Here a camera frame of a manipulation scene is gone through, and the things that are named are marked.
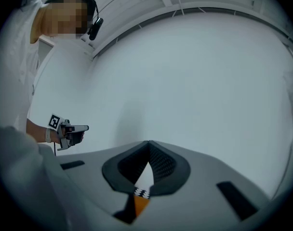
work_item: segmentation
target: white room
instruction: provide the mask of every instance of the white room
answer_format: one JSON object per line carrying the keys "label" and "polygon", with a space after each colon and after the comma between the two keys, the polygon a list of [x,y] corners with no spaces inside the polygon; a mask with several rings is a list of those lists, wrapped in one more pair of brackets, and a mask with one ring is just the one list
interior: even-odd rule
{"label": "white room", "polygon": [[20,64],[0,64],[0,175],[32,218],[241,230],[290,194],[293,23],[276,0],[31,1],[30,31],[0,61]]}

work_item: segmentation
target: person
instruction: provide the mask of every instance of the person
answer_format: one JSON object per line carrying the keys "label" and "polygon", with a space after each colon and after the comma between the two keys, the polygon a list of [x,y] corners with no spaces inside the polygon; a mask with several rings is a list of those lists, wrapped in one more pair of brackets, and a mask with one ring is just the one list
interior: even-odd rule
{"label": "person", "polygon": [[78,38],[93,24],[95,0],[21,0],[0,32],[0,126],[13,126],[37,142],[56,142],[55,131],[27,119],[39,68],[39,38]]}

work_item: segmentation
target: headphone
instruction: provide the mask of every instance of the headphone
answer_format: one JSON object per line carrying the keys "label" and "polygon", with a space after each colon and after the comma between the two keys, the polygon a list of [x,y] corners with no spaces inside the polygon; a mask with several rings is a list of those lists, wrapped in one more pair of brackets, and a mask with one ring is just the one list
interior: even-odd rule
{"label": "headphone", "polygon": [[98,33],[100,27],[102,26],[102,24],[103,24],[103,22],[104,22],[104,20],[103,20],[103,18],[100,18],[100,17],[99,17],[99,12],[98,12],[98,8],[97,8],[97,4],[96,4],[95,0],[84,0],[84,1],[87,2],[87,4],[88,4],[88,9],[89,9],[89,3],[88,3],[88,2],[92,1],[93,5],[95,6],[96,12],[97,12],[97,20],[96,20],[96,22],[91,26],[91,28],[90,28],[89,31],[88,31],[88,35],[90,35],[90,36],[89,36],[89,39],[90,39],[90,40],[94,40],[94,39],[96,38],[96,36],[97,36],[97,33]]}
{"label": "headphone", "polygon": [[97,5],[95,5],[95,7],[96,7],[96,12],[97,12],[97,20],[88,31],[88,35],[90,35],[89,36],[90,40],[94,40],[96,38],[97,33],[104,22],[103,18],[99,17]]}

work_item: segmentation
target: black strip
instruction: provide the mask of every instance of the black strip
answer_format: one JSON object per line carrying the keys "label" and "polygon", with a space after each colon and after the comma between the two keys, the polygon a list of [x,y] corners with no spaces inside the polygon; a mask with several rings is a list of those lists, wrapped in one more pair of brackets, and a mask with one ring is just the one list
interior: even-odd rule
{"label": "black strip", "polygon": [[69,169],[69,168],[73,168],[73,167],[78,167],[81,165],[84,165],[85,163],[83,161],[74,161],[74,162],[70,162],[70,163],[65,163],[65,164],[61,164],[61,167],[63,170]]}
{"label": "black strip", "polygon": [[245,220],[258,211],[230,181],[221,182],[217,184],[217,187],[241,220]]}
{"label": "black strip", "polygon": [[[215,8],[215,7],[202,7],[202,9],[203,9],[205,12],[208,12],[208,13],[214,12],[214,13],[227,13],[227,14],[234,14],[234,11],[235,11],[235,10],[224,9],[224,8]],[[184,11],[184,14],[187,14],[187,13],[202,13],[202,11],[201,11],[199,8],[183,9],[183,11]],[[164,13],[164,14],[160,14],[160,15],[158,15],[158,16],[155,16],[155,17],[153,17],[153,18],[150,18],[150,19],[148,19],[148,20],[146,20],[146,21],[141,22],[141,23],[140,23],[140,26],[141,26],[141,27],[144,27],[144,26],[146,26],[146,25],[148,25],[148,24],[151,24],[151,23],[153,23],[153,22],[155,22],[155,21],[158,21],[158,20],[160,20],[160,19],[164,19],[164,18],[167,18],[167,17],[172,17],[173,13],[174,13],[174,11],[172,11],[172,12],[168,12],[168,13]],[[174,16],[178,16],[178,15],[182,15],[182,11],[181,11],[181,10],[177,10]],[[267,22],[267,21],[264,21],[264,20],[262,20],[262,19],[260,19],[260,18],[258,18],[258,17],[255,17],[255,16],[250,15],[250,14],[247,14],[247,13],[239,12],[239,11],[236,11],[236,15],[238,15],[238,16],[242,16],[242,17],[245,17],[245,18],[249,18],[249,19],[255,20],[255,21],[257,21],[257,22],[260,22],[260,23],[262,23],[262,24],[264,24],[264,25],[267,25],[267,26],[271,27],[272,29],[276,30],[277,32],[281,33],[285,38],[288,39],[288,35],[286,35],[286,34],[285,34],[284,32],[282,32],[279,28],[277,28],[276,26],[270,24],[270,23]],[[116,42],[116,40],[117,40],[117,39],[115,38],[115,39],[112,40],[109,44],[107,44],[107,45],[109,45],[109,46],[108,46],[108,47],[105,46],[105,47],[104,47],[104,48],[98,53],[98,55],[103,54],[108,48],[110,48],[112,45],[114,45],[115,42]]]}
{"label": "black strip", "polygon": [[135,220],[136,218],[135,202],[134,202],[134,198],[132,194],[128,195],[125,208],[121,211],[118,211],[113,216],[129,224]]}
{"label": "black strip", "polygon": [[139,30],[140,27],[138,25],[133,26],[132,28],[128,29],[127,31],[123,32],[120,36],[118,36],[118,42],[123,39],[124,37],[126,37],[127,35],[133,33],[134,31]]}

